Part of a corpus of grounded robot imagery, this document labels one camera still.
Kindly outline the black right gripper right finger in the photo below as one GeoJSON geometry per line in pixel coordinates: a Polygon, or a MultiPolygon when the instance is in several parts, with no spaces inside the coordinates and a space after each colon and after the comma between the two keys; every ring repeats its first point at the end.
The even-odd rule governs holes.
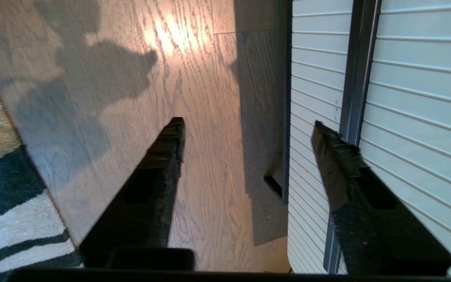
{"type": "Polygon", "coordinates": [[[446,276],[451,254],[338,132],[315,122],[312,147],[350,275],[446,276]]]}

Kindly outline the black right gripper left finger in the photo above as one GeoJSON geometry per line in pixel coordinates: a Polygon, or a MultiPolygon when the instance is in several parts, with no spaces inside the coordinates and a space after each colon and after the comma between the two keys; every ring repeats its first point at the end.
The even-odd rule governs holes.
{"type": "Polygon", "coordinates": [[[195,254],[169,248],[186,126],[173,117],[80,244],[86,268],[193,271],[195,254]]]}

